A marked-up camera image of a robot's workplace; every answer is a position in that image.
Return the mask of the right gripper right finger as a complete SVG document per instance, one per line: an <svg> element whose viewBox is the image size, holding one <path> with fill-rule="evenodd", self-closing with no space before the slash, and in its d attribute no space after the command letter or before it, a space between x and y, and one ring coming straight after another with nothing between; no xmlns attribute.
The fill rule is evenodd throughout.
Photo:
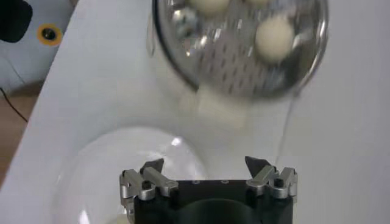
<svg viewBox="0 0 390 224"><path fill-rule="evenodd" d="M246 186L257 197L268 193L272 198L284 200L291 198L297 202L298 173L292 167L285 167L281 172L265 159L245 156L245 163L251 179Z"/></svg>

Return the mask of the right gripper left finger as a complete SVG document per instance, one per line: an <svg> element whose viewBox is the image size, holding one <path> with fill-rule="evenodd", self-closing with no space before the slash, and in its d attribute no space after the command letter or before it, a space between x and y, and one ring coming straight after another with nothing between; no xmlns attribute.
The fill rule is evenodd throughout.
<svg viewBox="0 0 390 224"><path fill-rule="evenodd" d="M127 215L134 215L134 200L149 201L155 198L156 191L170 197L179 188L177 181L164 176L164 159L147 161L137 172L134 169L123 170L119 175L119 196Z"/></svg>

